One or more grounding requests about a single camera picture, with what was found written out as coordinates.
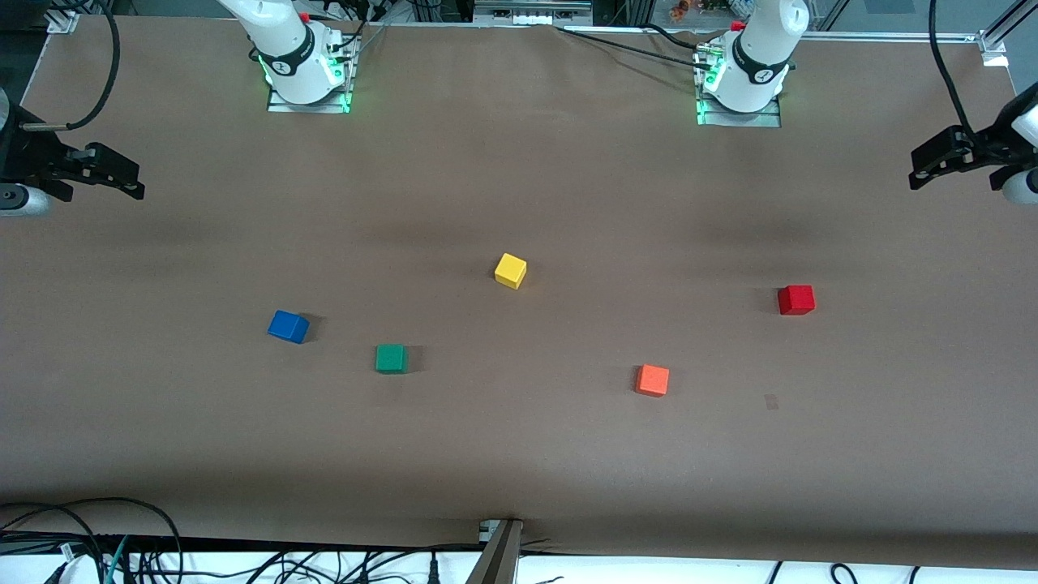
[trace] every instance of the orange cube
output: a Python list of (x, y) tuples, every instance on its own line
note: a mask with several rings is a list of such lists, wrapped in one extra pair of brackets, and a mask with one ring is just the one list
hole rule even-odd
[(638, 381), (634, 385), (634, 391), (641, 395), (663, 397), (666, 395), (666, 381), (670, 378), (671, 370), (665, 367), (643, 365), (638, 369)]

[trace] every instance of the connector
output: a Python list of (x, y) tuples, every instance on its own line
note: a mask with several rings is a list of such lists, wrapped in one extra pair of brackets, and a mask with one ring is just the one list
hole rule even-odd
[(436, 552), (429, 560), (429, 584), (440, 584), (440, 562), (436, 560)]
[(58, 584), (59, 582), (61, 582), (61, 575), (64, 574), (66, 567), (69, 567), (67, 562), (59, 565), (57, 569), (55, 569), (54, 573), (51, 574), (51, 577), (44, 582), (44, 584)]

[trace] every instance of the metal bracket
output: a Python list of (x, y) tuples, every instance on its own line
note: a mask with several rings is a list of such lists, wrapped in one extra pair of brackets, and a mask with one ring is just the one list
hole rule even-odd
[(1009, 58), (1006, 55), (1006, 44), (1002, 40), (992, 40), (987, 31), (980, 31), (977, 34), (977, 44), (980, 45), (980, 54), (984, 59), (984, 66), (1009, 66)]
[(515, 584), (516, 565), (519, 563), (522, 522), (519, 520), (497, 520), (480, 524), (480, 538), (493, 531), (493, 536), (480, 554), (475, 567), (465, 584)]
[(1035, 10), (1038, 10), (1038, 0), (1016, 0), (994, 22), (980, 31), (978, 43), (985, 65), (1009, 66), (1006, 45), (1003, 41)]
[(70, 34), (76, 30), (79, 12), (50, 9), (44, 13), (44, 18), (47, 19), (47, 34)]

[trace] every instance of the black band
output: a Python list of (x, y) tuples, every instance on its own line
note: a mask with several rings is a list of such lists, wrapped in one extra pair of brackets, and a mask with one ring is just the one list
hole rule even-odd
[(281, 77), (291, 77), (296, 74), (296, 68), (313, 53), (313, 31), (305, 25), (303, 28), (306, 29), (306, 38), (303, 39), (303, 44), (286, 55), (275, 57), (256, 49), (260, 58), (267, 63), (267, 67), (273, 73)]
[(764, 64), (760, 61), (755, 61), (749, 58), (749, 55), (742, 50), (742, 33), (739, 33), (735, 37), (735, 43), (732, 43), (732, 56), (735, 57), (736, 64), (739, 68), (746, 72), (749, 77), (749, 82), (754, 85), (764, 85), (769, 83), (776, 75), (782, 73), (782, 69), (786, 67), (786, 63), (789, 59), (775, 64)]

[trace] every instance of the yellow cube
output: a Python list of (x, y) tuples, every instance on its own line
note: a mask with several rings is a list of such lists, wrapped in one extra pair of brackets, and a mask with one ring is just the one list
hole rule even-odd
[(501, 260), (497, 261), (497, 269), (494, 270), (494, 279), (513, 289), (519, 288), (525, 275), (526, 260), (511, 253), (501, 255)]

